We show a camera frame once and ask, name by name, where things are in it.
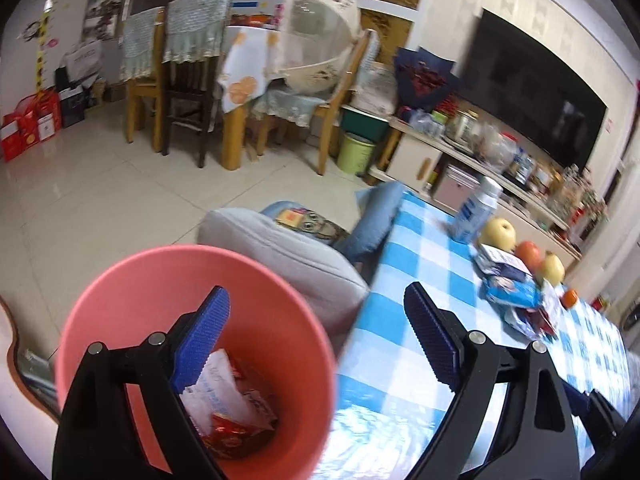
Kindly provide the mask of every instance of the water bottle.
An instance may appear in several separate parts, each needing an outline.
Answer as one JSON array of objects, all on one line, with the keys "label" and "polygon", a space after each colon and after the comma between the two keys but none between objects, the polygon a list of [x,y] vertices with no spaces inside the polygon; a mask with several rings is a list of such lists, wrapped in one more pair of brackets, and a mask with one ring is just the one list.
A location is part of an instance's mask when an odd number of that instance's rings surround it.
[{"label": "water bottle", "polygon": [[485,222],[494,214],[501,193],[502,187],[494,179],[481,177],[480,187],[466,199],[449,226],[453,241],[462,244],[473,242]]}]

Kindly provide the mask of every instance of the blue and white checkered tablecloth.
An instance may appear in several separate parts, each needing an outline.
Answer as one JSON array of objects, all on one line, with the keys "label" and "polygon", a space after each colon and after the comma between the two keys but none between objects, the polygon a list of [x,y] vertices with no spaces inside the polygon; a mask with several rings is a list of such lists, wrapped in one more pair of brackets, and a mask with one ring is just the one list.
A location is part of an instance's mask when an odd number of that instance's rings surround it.
[{"label": "blue and white checkered tablecloth", "polygon": [[[469,246],[453,242],[452,217],[406,192],[380,259],[371,294],[338,366],[338,404],[314,480],[403,480],[442,421],[453,394],[440,384],[404,314],[402,297],[418,280],[440,308],[496,344],[528,341],[478,297]],[[564,312],[548,345],[558,374],[580,391],[597,388],[628,416],[629,378],[618,329],[579,301]],[[505,384],[497,384],[466,468],[480,465],[495,432]],[[593,454],[574,418],[580,463]]]}]

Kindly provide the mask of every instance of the white tablecloth with orange print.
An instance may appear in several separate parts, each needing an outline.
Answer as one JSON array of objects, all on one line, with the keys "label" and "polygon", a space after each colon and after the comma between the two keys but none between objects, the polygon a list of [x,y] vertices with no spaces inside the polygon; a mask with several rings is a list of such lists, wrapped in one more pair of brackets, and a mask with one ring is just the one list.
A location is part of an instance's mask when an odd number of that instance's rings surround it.
[{"label": "white tablecloth with orange print", "polygon": [[218,82],[223,88],[222,109],[228,113],[261,96],[274,79],[279,32],[257,27],[227,27],[225,61]]}]

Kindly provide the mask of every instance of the tv screen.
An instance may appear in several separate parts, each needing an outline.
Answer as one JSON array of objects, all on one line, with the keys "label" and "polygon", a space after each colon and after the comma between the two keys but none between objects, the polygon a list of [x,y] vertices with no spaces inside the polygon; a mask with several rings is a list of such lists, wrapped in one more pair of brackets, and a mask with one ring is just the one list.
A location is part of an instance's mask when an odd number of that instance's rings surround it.
[{"label": "tv screen", "polygon": [[458,93],[562,166],[580,169],[607,109],[546,46],[488,10],[482,12]]}]

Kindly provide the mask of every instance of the pink trash can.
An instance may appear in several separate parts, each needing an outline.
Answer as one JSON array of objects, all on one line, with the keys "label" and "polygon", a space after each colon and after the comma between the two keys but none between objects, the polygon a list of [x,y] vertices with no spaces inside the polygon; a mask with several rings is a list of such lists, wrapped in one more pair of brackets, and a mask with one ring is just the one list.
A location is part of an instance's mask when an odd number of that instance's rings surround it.
[{"label": "pink trash can", "polygon": [[[335,360],[305,300],[263,265],[231,251],[169,246],[123,260],[99,276],[66,320],[56,359],[62,408],[88,345],[142,343],[196,310],[215,285],[229,292],[231,315],[216,348],[251,365],[278,399],[279,425],[270,443],[242,460],[219,460],[230,480],[304,480],[320,459],[334,413]],[[131,409],[146,456],[169,470],[146,415],[140,390],[129,386]]]}]

